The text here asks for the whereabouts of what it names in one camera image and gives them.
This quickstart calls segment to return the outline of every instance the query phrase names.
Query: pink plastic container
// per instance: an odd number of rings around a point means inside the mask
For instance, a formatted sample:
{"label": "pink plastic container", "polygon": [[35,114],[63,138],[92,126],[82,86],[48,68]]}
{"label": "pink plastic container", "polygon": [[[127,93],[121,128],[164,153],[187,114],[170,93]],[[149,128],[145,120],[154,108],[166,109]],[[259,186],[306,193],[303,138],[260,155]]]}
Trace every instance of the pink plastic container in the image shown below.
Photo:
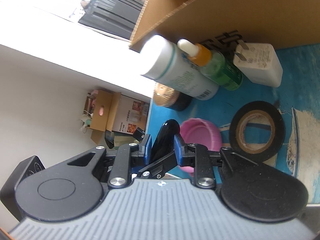
{"label": "pink plastic container", "polygon": [[[222,139],[219,129],[207,120],[190,118],[180,125],[180,135],[185,143],[199,143],[205,145],[210,151],[219,151]],[[181,170],[192,173],[192,167],[179,167]]]}

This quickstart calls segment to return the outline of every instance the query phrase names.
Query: tape roll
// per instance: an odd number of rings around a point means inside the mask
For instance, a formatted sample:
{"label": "tape roll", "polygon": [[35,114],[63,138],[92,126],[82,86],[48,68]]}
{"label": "tape roll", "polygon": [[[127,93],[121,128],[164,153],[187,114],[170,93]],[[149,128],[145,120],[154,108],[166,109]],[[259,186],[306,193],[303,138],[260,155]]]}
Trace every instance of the tape roll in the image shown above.
{"label": "tape roll", "polygon": [[[264,116],[271,126],[271,134],[266,145],[260,149],[250,147],[244,139],[244,130],[248,122]],[[243,107],[233,117],[230,129],[230,146],[242,156],[255,161],[264,162],[274,156],[284,142],[285,126],[279,111],[265,101],[253,101]]]}

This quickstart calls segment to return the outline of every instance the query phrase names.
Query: cardboard box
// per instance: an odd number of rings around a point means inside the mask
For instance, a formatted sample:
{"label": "cardboard box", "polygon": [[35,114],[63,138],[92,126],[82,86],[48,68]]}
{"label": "cardboard box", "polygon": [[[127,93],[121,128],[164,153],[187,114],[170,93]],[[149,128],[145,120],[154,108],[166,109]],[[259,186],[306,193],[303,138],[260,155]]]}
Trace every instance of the cardboard box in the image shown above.
{"label": "cardboard box", "polygon": [[149,104],[114,93],[106,130],[133,134],[140,127],[145,130]]}
{"label": "cardboard box", "polygon": [[152,35],[228,50],[236,40],[275,49],[320,42],[320,0],[147,0],[131,36],[140,51]]}
{"label": "cardboard box", "polygon": [[[88,98],[84,109],[88,108]],[[137,127],[145,130],[147,125],[149,103],[129,98],[121,93],[109,93],[99,90],[90,124],[91,139],[98,144],[103,132],[121,132],[133,134]]]}

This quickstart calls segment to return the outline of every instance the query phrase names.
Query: metal screw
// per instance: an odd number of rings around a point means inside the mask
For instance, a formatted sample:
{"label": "metal screw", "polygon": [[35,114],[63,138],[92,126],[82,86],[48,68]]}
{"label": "metal screw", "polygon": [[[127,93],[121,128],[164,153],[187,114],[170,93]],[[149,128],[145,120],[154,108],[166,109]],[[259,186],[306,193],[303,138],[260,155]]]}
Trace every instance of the metal screw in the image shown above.
{"label": "metal screw", "polygon": [[110,180],[110,184],[113,186],[121,186],[126,182],[124,178],[116,177]]}
{"label": "metal screw", "polygon": [[198,180],[198,183],[201,185],[201,186],[211,186],[213,184],[213,179],[211,178],[200,178]]}

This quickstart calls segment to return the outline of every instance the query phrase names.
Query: dropper bottle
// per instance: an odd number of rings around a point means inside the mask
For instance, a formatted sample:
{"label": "dropper bottle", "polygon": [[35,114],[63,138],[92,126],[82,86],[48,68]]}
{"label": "dropper bottle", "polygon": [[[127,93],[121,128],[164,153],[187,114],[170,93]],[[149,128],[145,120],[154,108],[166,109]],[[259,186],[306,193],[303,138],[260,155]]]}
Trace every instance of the dropper bottle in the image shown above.
{"label": "dropper bottle", "polygon": [[242,72],[218,51],[210,51],[199,43],[181,39],[179,49],[186,52],[188,58],[200,68],[200,72],[227,90],[238,89],[243,81]]}

